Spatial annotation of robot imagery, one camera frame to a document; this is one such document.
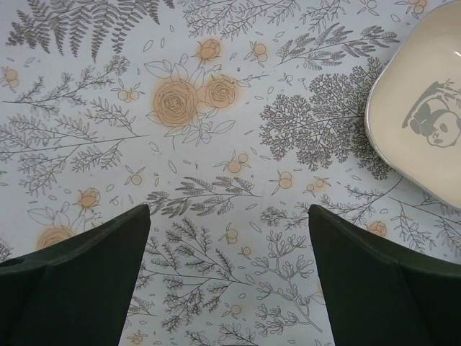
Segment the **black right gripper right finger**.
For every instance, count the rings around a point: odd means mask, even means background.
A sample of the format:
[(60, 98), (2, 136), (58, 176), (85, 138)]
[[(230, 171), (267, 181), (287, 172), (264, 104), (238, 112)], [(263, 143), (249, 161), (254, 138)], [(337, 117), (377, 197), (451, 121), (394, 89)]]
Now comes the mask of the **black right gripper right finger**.
[(459, 345), (460, 265), (365, 231), (326, 208), (310, 240), (336, 345)]

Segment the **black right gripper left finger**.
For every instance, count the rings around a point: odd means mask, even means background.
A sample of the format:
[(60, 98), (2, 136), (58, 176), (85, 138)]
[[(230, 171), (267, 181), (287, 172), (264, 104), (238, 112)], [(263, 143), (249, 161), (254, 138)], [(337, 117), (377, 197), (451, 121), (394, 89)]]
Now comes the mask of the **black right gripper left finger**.
[(147, 205), (1, 263), (2, 345), (118, 345), (151, 227)]

